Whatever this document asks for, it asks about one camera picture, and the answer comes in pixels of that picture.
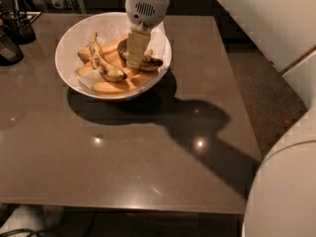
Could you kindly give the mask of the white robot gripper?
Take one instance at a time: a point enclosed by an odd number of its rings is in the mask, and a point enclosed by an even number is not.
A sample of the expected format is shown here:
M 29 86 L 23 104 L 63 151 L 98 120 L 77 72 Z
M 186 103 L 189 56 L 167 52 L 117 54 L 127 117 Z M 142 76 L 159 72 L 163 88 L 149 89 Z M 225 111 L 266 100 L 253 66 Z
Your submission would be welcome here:
M 127 35 L 126 64 L 129 67 L 139 67 L 151 39 L 147 32 L 164 20 L 169 5 L 170 0 L 125 0 L 127 17 L 135 29 Z

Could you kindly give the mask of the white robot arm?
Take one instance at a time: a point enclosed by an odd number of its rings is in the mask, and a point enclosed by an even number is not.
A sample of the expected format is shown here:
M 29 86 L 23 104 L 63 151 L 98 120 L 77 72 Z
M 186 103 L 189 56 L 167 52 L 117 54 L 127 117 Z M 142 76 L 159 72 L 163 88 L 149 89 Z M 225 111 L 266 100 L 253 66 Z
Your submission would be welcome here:
M 241 237 L 316 237 L 316 0 L 215 0 L 304 111 L 254 178 Z

